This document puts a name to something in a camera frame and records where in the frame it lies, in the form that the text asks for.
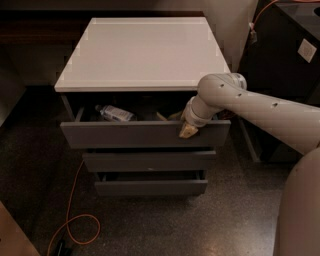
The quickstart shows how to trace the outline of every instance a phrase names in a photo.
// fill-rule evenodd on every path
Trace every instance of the cabinet top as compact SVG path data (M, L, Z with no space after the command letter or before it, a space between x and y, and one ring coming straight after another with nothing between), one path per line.
M206 18L93 18L57 92L188 91L230 72Z

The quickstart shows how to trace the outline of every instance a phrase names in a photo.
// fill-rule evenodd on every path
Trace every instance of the cable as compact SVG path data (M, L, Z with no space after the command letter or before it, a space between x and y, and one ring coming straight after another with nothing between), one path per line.
M95 216L93 216L93 215L91 215L91 214L87 214L87 213L85 213L85 214L80 214L80 215L77 215L77 216L69 219L69 213L70 213L70 208L71 208L72 197L73 197L74 189L75 189L75 187L76 187L77 180L78 180L78 176L79 176L79 172L80 172L80 170L81 170L81 168L82 168L82 165L83 165L83 160L82 160L82 162L81 162L81 164L80 164L80 166L79 166L79 168L78 168L77 174L76 174L75 179L74 179L74 182L73 182L73 186L72 186L72 190L71 190L70 198L69 198L69 203L68 203L68 210L67 210L67 214L66 214L66 222L65 222L60 228L58 228L58 230L57 230L57 231L55 232L55 234L52 236L51 241L50 241L49 246L48 246L47 256L50 256L51 246L52 246L52 243L53 243L55 237L59 234L59 232L60 232L65 226L67 226L68 234L69 234L69 237L71 238L71 240L72 240L74 243L79 244L79 245L87 245L87 244L92 243L94 240L96 240L96 238L97 238L97 237L99 236L99 234L100 234L100 222L99 222L99 220L98 220ZM97 233L95 234L95 236L94 236L92 239L90 239L90 240L88 240L88 241L85 241L85 242L80 242L80 241L78 241L77 239L75 239L75 238L73 237L73 235L71 234L71 231L70 231L70 228L69 228L69 223L72 222L72 221L74 221L74 220L76 220L76 219L83 218L83 217L89 217L89 218L91 218L91 219L94 219L94 220L96 221L96 223L97 223L98 230L97 230Z
M292 0L293 2L296 3L320 3L320 0ZM271 5L273 5L274 3L279 2L279 0L274 0L271 1L269 4L267 4L256 16L255 20L252 22L250 29L251 31L254 31L254 26L256 25L260 15L266 10L268 9Z
M252 22L252 25L251 25L251 31L254 31L254 26L256 25L260 15L266 10L268 9L271 5L273 5L274 3L276 2L279 2L279 0L274 0L270 3L268 3L265 7L262 8L262 10L258 13L258 15L256 16L255 20Z

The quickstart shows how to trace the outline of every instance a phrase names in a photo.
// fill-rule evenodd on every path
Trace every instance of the dark cabinet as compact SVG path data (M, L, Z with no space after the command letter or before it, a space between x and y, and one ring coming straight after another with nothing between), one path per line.
M255 16L268 3L260 0ZM255 25L257 41L250 43L249 36L239 65L248 90L320 105L320 52L317 50L310 62L298 53L304 39L320 48L319 7L319 3L275 3L261 14ZM299 157L271 135L247 123L245 126L254 133L251 142L255 140L252 145L258 159L287 161Z

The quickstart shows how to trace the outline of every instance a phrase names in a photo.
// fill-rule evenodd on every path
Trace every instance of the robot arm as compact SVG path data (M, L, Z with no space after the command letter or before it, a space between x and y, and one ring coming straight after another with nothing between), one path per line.
M214 114L228 109L305 156L283 191L274 256L320 255L320 108L246 91L239 74L207 75L184 110L180 137L192 136Z
M240 74L212 74L198 84L180 137L191 137L213 115L230 110L305 155L320 144L320 108L246 91Z

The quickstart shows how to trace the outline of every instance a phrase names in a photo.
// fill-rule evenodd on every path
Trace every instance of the drawer front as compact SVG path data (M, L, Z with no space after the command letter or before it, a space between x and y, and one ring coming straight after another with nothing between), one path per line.
M215 147L226 140L230 121L216 120L189 139L179 138L180 121L65 122L71 148Z
M96 182L100 196L164 196L203 194L207 180L112 181Z
M216 152L83 154L89 172L208 170Z

